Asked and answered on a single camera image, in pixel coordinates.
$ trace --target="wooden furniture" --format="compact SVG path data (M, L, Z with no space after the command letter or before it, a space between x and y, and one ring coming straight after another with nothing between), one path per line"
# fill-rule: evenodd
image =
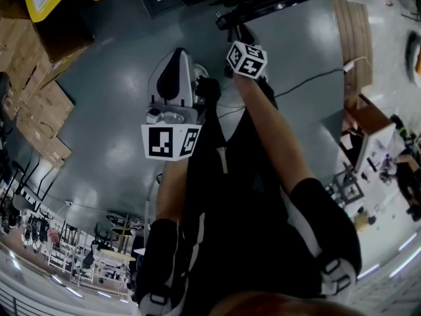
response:
M345 101L358 96L361 89L373 84L373 46L366 5L346 0L332 0L342 44L343 63L366 57L345 74Z
M362 136L362 143L356 159L349 156L349 150L344 148L343 144L341 144L342 150L357 174L364 172L367 175L371 169L377 172L387 155L387 147L395 131L395 123L391 122L363 95L358 95L352 106L345 106L345 120L357 135Z

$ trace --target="hand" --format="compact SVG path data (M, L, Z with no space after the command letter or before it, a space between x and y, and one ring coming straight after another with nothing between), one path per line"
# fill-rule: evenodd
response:
M240 75L240 74L234 74L233 76L235 86L237 87L237 90L241 93L246 90L249 90L251 88L255 88L257 86L257 83L254 79Z

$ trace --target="black shirt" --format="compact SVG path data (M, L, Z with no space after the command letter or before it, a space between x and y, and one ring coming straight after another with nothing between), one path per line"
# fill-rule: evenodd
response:
M319 181L306 179L290 195L291 202L310 224L318 246L323 249L318 257L309 251L298 230L288 223L284 203L273 202L254 191L219 189L225 190L227 193L219 196L223 198L219 201L218 194L209 194L204 199L207 202L203 210L205 232L197 259L187 274L189 285L182 315L208 315L226 296L248 290L300 298L318 297L322 285L320 272L333 259L348 260L356 275L359 273L361 255L355 228ZM197 226L184 233L181 239L185 244L179 239L176 248L181 256L177 256L180 260L174 267L188 268L199 223ZM148 291L159 290L157 287L166 282L171 273L171 270L165 275L162 273L164 267L172 266L171 254L177 239L169 240L171 230L172 233L176 230L175 223L157 221L152 225L142 273L137 276L141 285L137 291L138 301ZM153 273L158 272L159 278L156 274L153 277Z

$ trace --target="person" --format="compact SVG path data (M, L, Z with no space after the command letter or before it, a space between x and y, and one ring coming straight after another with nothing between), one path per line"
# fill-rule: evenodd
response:
M216 115L219 84L204 75L193 155L164 166L136 278L141 315L360 315L338 303L361 270L352 222L307 166L266 79L234 82L246 110L233 136Z
M409 204L407 213L413 221L421 219L421 169L414 157L403 152L395 160L397 164L396 178L399 189Z

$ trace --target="concrete floor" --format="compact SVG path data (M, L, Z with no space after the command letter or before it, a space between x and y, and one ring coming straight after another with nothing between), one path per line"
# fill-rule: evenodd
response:
M152 20L141 0L104 0L83 11L95 43L59 79L75 104L59 132L72 156L44 204L56 212L63 207L59 200L90 207L73 205L60 212L87 232L92 232L96 222L107 222L102 211L143 215L147 192L162 169L162 163L144 158L140 130L148 106L147 82L158 62L175 47L185 47L195 62L221 81L220 103L241 105L232 82L223 77L229 45L227 33L214 23L215 12L221 9L202 4ZM276 93L342 67L330 0L312 0L247 25L268 52L269 82ZM329 182L335 170L335 141L341 132L343 75L335 73L308 83L278 98L278 105L311 168L321 181ZM219 109L220 114L232 110ZM240 117L241 112L221 120L227 137ZM12 157L25 165L30 147L20 134L15 131L8 145Z

